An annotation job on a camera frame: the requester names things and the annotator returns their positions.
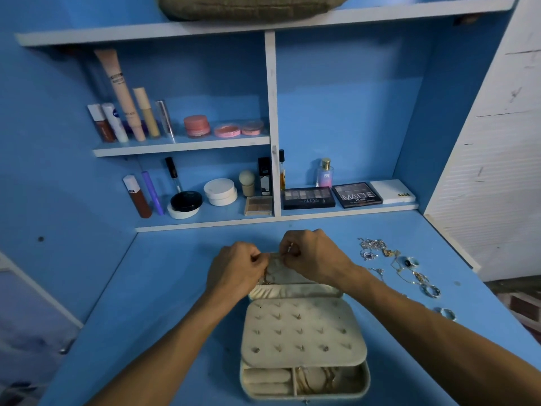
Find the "olive green bag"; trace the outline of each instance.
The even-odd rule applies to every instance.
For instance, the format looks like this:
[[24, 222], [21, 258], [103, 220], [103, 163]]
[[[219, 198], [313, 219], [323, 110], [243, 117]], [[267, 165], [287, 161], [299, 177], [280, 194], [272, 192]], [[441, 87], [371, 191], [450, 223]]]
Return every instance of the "olive green bag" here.
[[313, 17], [346, 0], [158, 0], [171, 20], [277, 22]]

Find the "purple tube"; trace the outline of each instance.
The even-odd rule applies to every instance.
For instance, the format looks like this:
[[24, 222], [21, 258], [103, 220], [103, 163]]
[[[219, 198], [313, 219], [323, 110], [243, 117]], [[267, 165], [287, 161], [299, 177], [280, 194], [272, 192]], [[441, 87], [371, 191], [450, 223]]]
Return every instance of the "purple tube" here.
[[141, 175], [143, 175], [143, 179], [145, 180], [147, 189], [150, 192], [150, 197], [152, 198], [152, 201], [154, 202], [154, 207], [158, 211], [158, 215], [163, 215], [163, 209], [162, 209], [162, 206], [159, 204], [158, 194], [156, 193], [156, 190], [154, 189], [154, 185], [152, 184], [152, 180], [150, 179], [150, 175], [148, 174], [148, 171], [143, 171]]

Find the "blue desk surface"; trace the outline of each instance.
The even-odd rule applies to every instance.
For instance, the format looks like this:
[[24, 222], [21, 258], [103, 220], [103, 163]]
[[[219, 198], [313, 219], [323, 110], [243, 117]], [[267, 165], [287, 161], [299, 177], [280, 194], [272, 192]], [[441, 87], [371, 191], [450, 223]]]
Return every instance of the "blue desk surface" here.
[[[202, 293], [209, 264], [223, 245], [244, 240], [262, 251], [276, 251], [285, 231], [316, 228], [327, 232], [356, 263], [384, 268], [389, 286], [429, 308], [451, 308], [458, 322], [541, 368], [539, 344], [475, 273], [417, 211], [399, 211], [139, 233], [41, 405], [83, 404], [158, 340]], [[418, 286], [400, 279], [389, 267], [390, 258], [364, 262], [359, 255], [359, 237], [381, 238], [390, 248], [416, 257], [421, 263], [420, 271], [441, 289], [441, 298], [424, 296]], [[372, 385], [361, 401], [342, 404], [455, 404], [368, 311], [349, 297], [345, 299], [354, 309], [368, 346]], [[242, 300], [209, 337], [173, 404], [255, 403], [243, 393], [239, 383], [247, 305], [247, 300]]]

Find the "jewelry box lid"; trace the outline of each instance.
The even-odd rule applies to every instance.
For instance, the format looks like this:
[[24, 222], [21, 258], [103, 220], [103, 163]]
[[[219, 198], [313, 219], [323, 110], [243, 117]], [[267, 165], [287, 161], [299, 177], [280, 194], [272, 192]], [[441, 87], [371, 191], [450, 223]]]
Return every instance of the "jewelry box lid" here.
[[318, 284], [285, 266], [280, 254], [272, 253], [270, 262], [261, 278], [248, 294], [250, 300], [306, 297], [335, 297], [343, 293], [329, 285]]
[[247, 309], [241, 355], [251, 368], [360, 365], [367, 348], [341, 298], [260, 299]]

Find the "floor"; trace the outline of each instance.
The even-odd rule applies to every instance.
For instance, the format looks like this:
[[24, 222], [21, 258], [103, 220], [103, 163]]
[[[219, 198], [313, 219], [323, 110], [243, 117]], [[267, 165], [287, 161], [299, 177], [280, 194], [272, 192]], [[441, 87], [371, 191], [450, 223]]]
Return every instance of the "floor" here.
[[541, 275], [495, 280], [485, 285], [541, 344]]

